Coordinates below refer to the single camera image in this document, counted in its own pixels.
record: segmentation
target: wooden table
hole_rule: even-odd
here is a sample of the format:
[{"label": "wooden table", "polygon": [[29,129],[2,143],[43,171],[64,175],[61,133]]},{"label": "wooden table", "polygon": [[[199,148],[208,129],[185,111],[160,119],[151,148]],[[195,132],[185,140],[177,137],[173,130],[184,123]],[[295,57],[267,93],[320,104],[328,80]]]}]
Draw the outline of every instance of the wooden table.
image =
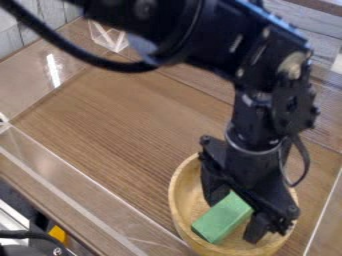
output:
[{"label": "wooden table", "polygon": [[[89,41],[83,21],[64,27],[61,32],[104,54]],[[49,54],[55,56],[64,84],[48,94],[53,89],[47,68]],[[342,164],[340,76],[315,68],[312,82],[322,116],[316,130],[303,134],[312,164],[308,178],[298,187],[303,214],[278,253],[286,256],[304,252]],[[0,84],[0,93],[20,99],[20,104],[1,101],[10,117],[48,94],[12,119],[14,130],[0,136],[0,145],[9,145],[13,137],[18,145],[18,149],[10,145],[0,152],[2,179],[97,254],[135,255],[123,246],[124,242],[113,239],[109,230],[120,224],[112,217],[119,208],[111,201],[115,198],[111,193],[160,225],[157,229],[167,230],[163,239],[169,240],[172,247],[169,178],[181,161],[199,150],[200,135],[223,137],[232,110],[231,85],[181,65],[139,75],[107,72],[75,61],[41,41],[0,64]],[[10,152],[20,153],[10,158]],[[14,164],[16,160],[26,165]],[[296,152],[287,168],[294,173],[302,170]],[[153,224],[151,227],[145,230],[147,237],[153,236]],[[323,252],[320,248],[312,255]]]}]

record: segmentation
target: green block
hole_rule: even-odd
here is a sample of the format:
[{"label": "green block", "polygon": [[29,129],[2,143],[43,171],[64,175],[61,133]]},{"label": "green block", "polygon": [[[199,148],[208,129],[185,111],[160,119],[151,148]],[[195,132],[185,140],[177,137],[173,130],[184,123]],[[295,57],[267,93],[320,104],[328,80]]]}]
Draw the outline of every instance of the green block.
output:
[{"label": "green block", "polygon": [[192,223],[192,232],[211,244],[219,244],[250,218],[252,208],[231,191],[228,196]]}]

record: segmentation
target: wooden bowl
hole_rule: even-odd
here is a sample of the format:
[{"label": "wooden bowl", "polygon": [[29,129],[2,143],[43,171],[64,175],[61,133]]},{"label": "wooden bowl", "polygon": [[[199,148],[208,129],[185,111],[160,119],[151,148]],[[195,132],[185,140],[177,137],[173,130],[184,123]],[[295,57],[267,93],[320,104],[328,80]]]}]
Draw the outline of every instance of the wooden bowl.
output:
[{"label": "wooden bowl", "polygon": [[268,233],[256,245],[247,243],[242,237],[247,222],[240,225],[222,244],[212,245],[192,231],[192,222],[209,209],[201,194],[200,162],[197,154],[192,155],[179,166],[168,188],[168,203],[173,225],[183,240],[201,256],[267,256],[272,255],[284,244],[291,232],[283,237]]}]

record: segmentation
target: black cable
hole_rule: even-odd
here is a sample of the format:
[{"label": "black cable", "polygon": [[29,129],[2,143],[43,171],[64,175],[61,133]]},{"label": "black cable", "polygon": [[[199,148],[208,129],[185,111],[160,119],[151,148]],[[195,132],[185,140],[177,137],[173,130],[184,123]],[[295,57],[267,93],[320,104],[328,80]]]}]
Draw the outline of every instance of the black cable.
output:
[{"label": "black cable", "polygon": [[303,179],[306,178],[307,174],[308,174],[308,170],[310,170],[310,154],[307,152],[307,149],[304,147],[304,144],[300,140],[300,137],[298,135],[294,135],[291,136],[291,141],[298,149],[298,152],[302,156],[302,159],[303,159],[303,165],[304,165],[304,170],[303,170],[303,173],[299,177],[299,179],[295,181],[295,182],[291,182],[288,176],[287,176],[287,173],[286,173],[286,170],[284,170],[284,166],[283,166],[283,163],[282,163],[282,150],[278,151],[278,158],[279,158],[279,168],[280,168],[280,172],[282,172],[282,175],[283,175],[283,179],[284,179],[284,183],[286,185],[290,187],[290,188],[294,188],[296,187],[300,182],[303,181]]},{"label": "black cable", "polygon": [[1,230],[0,231],[0,238],[1,239],[38,239],[38,240],[45,240],[53,243],[61,250],[61,255],[63,256],[69,256],[68,250],[65,249],[64,245],[60,243],[60,241],[53,238],[52,236],[44,234],[44,233],[37,233],[26,230],[17,230],[17,231],[8,231],[8,230]]},{"label": "black cable", "polygon": [[89,53],[61,37],[13,0],[0,0],[0,7],[6,10],[51,44],[88,64],[123,73],[140,73],[152,71],[157,68],[143,61],[120,63]]}]

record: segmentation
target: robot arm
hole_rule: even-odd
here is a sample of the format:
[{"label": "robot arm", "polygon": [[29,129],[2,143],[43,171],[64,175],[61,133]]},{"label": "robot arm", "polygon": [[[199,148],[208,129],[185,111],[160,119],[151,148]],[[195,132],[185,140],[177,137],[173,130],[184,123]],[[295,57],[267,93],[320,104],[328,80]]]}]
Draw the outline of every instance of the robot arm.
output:
[{"label": "robot arm", "polygon": [[[232,189],[254,208],[244,239],[256,243],[267,232],[282,235],[299,217],[288,187],[304,178],[310,159],[298,134],[312,128],[318,108],[308,82],[312,51],[294,26],[262,6],[260,0],[67,0],[84,16],[127,31],[144,65],[129,72],[187,63],[235,84],[236,96],[226,141],[203,136],[200,153],[204,198],[214,205]],[[72,48],[38,22],[29,23],[13,1],[2,6],[51,43],[73,56]],[[97,64],[92,56],[85,59]],[[111,70],[128,72],[125,64]],[[284,164],[291,146],[304,160],[304,172],[290,182]]]}]

